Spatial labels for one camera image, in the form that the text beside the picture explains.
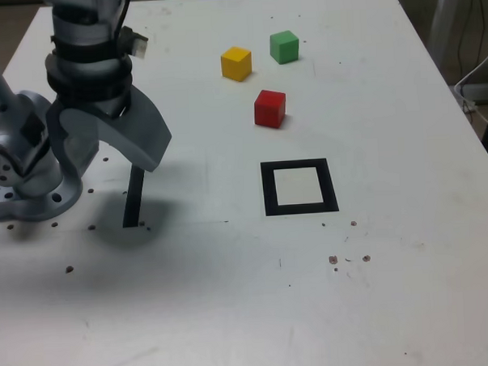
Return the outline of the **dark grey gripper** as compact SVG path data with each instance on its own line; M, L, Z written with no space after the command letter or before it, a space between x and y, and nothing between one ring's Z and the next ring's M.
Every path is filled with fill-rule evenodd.
M99 150L96 134L71 136L62 127L65 108L47 111L47 129L51 150L64 178L74 188L82 188L82 177ZM163 116L151 100L132 86L129 92L96 103L99 140L116 148L131 164L148 172L159 166L172 134Z

